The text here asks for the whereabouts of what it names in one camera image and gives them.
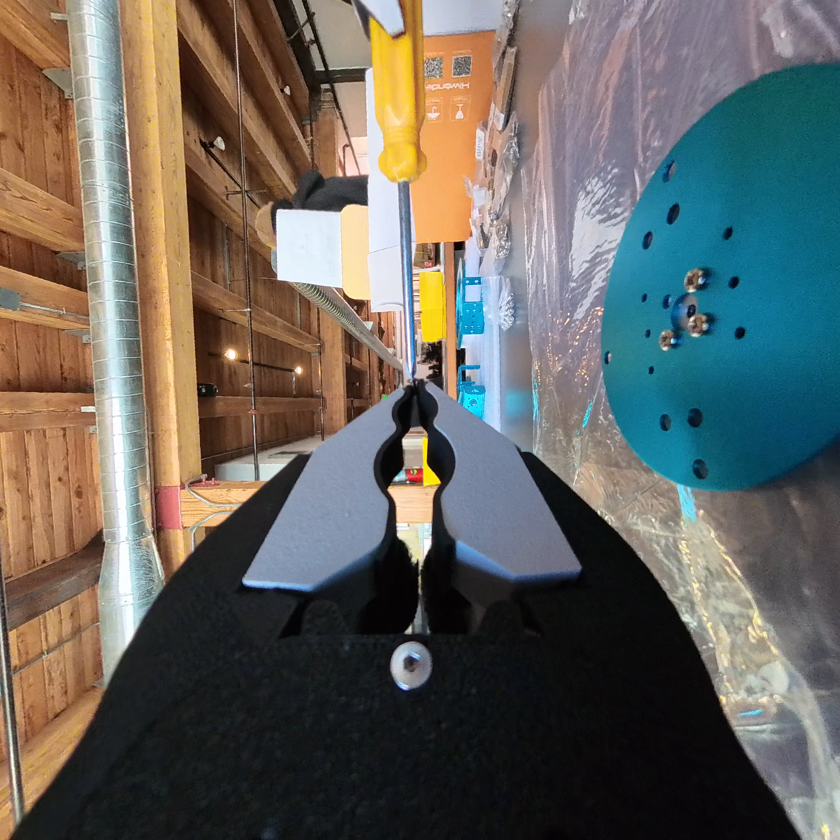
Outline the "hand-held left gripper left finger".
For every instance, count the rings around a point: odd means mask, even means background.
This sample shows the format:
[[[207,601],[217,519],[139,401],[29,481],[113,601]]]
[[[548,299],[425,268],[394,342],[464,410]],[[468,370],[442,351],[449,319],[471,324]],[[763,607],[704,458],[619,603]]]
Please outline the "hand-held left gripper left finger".
[[[289,594],[375,594],[396,539],[389,486],[403,469],[415,391],[403,387],[320,444],[242,583]]]

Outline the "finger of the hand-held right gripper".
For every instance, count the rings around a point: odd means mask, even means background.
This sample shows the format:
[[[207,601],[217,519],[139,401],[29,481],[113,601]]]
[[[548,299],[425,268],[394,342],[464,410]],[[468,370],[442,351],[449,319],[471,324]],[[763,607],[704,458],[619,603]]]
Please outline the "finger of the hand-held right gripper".
[[[352,1],[351,6],[366,38],[371,37],[373,22],[392,38],[424,36],[422,1]]]

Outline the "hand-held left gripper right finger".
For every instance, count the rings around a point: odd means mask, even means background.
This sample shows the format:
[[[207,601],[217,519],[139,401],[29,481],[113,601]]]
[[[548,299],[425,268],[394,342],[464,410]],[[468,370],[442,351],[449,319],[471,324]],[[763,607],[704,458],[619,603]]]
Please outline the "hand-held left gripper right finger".
[[[428,461],[441,480],[423,572],[428,592],[531,592],[581,574],[508,437],[435,385],[416,385]]]

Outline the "yellow handled screwdriver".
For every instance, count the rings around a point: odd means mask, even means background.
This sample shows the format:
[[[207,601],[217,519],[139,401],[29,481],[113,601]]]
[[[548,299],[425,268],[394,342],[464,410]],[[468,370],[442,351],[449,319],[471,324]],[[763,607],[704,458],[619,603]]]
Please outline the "yellow handled screwdriver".
[[[383,175],[396,185],[400,225],[406,383],[417,375],[413,296],[411,184],[426,171],[421,132],[425,120],[424,36],[390,37],[376,22],[371,29],[374,112],[383,136]]]

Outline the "teal round metal plate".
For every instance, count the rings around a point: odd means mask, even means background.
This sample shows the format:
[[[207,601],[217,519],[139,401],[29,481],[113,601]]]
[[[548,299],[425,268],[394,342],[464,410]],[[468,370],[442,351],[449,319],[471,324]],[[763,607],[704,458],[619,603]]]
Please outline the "teal round metal plate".
[[[603,381],[656,473],[741,490],[838,437],[838,64],[768,73],[665,155],[626,223],[605,293]],[[707,289],[686,293],[696,267]],[[692,312],[711,334],[686,333]],[[679,329],[677,349],[659,334]]]

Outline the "white foam sheet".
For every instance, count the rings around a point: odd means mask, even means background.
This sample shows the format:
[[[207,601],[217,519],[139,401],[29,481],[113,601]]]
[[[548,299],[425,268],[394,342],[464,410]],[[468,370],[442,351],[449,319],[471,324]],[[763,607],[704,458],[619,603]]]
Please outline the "white foam sheet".
[[[499,330],[496,305],[499,277],[482,277],[485,329],[479,336],[479,378],[486,387],[485,422],[516,446],[533,446],[532,353],[527,293],[511,280],[517,319],[508,332]]]

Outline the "orange cardboard box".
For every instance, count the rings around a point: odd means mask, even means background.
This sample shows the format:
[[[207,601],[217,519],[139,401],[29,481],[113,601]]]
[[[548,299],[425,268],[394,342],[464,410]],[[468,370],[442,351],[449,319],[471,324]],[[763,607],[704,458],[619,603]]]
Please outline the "orange cardboard box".
[[[411,186],[413,246],[465,240],[471,200],[464,180],[476,167],[476,132],[492,89],[492,33],[432,35],[423,42],[426,171]],[[371,163],[368,206],[314,212],[276,203],[272,266],[278,281],[332,287],[368,301],[373,312],[401,312],[396,184]]]

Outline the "pile of small parts bags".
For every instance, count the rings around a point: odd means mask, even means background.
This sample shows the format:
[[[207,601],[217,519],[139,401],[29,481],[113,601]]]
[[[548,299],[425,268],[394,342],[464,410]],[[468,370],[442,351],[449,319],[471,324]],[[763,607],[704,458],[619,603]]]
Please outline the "pile of small parts bags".
[[[508,198],[520,162],[519,123],[513,108],[518,66],[516,30],[519,1],[501,4],[491,51],[493,89],[487,116],[476,133],[476,168],[465,179],[471,200],[471,240],[480,255],[483,277],[501,274],[511,250]]]

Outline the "black bag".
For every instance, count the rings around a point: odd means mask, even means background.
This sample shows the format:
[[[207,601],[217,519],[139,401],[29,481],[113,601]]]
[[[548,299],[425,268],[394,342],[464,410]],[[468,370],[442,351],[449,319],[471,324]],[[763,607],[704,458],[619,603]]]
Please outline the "black bag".
[[[347,206],[368,206],[368,175],[324,177],[317,171],[301,175],[292,198],[295,209],[314,212],[341,212]]]

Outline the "yellow box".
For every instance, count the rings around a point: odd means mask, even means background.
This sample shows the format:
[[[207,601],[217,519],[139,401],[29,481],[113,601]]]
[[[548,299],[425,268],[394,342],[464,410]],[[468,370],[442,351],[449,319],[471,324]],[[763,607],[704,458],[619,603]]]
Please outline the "yellow box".
[[[418,274],[421,335],[424,343],[443,341],[446,335],[444,275],[439,270]]]

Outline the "flexible silver duct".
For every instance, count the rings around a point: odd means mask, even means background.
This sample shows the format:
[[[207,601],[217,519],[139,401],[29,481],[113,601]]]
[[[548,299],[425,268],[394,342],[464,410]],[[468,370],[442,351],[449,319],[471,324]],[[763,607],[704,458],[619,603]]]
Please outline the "flexible silver duct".
[[[350,304],[332,287],[317,286],[310,283],[288,282],[304,298],[308,299],[322,312],[330,316],[368,350],[376,354],[386,364],[397,371],[403,371],[403,363],[377,338]]]

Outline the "blue U-shaped bracket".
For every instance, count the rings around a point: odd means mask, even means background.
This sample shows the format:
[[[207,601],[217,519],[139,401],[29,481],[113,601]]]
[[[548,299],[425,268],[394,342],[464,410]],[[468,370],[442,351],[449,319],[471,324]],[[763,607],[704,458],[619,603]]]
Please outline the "blue U-shaped bracket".
[[[484,295],[481,278],[459,276],[456,285],[456,340],[464,346],[464,338],[481,335],[485,329]]]

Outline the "silver ventilation duct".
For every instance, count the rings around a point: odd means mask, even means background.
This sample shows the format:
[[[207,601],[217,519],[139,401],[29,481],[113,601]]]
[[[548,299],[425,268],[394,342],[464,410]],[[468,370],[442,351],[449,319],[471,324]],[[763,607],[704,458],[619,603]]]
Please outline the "silver ventilation duct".
[[[67,3],[104,551],[98,584],[109,681],[164,585],[152,520],[140,299],[119,3]]]

